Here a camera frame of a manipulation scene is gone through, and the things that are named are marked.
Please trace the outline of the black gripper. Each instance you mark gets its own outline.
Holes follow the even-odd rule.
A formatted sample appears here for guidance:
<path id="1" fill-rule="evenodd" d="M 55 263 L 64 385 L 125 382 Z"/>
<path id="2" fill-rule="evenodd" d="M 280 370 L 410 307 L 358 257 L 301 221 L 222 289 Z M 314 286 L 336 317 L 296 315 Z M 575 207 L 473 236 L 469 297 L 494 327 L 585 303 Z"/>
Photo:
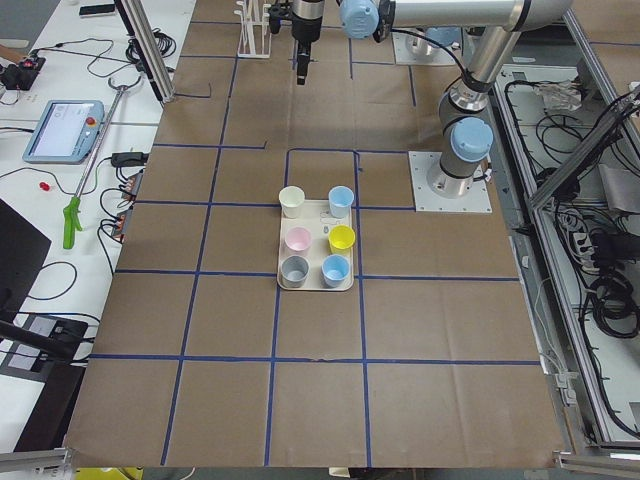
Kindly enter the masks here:
<path id="1" fill-rule="evenodd" d="M 275 1 L 269 8 L 269 27 L 278 34 L 283 21 L 289 21 L 296 42 L 296 83 L 306 83 L 311 62 L 311 44 L 301 41 L 317 41 L 320 37 L 324 1 L 292 0 Z"/>

